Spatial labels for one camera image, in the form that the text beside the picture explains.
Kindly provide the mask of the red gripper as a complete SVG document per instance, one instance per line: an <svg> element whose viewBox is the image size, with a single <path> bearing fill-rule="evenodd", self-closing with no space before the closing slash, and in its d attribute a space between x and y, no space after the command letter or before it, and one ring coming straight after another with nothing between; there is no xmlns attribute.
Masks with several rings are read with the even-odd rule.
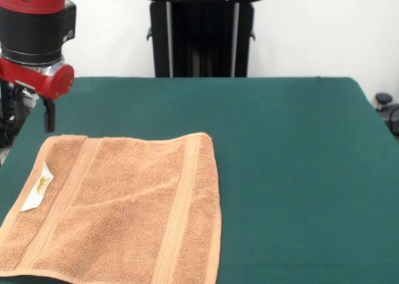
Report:
<svg viewBox="0 0 399 284"><path fill-rule="evenodd" d="M24 109L25 87L44 97L44 130L55 131L55 103L53 100L67 94L74 81L74 69L68 64L57 62L51 66L22 66L1 58L1 79L14 84L12 99L15 111Z"/></svg>

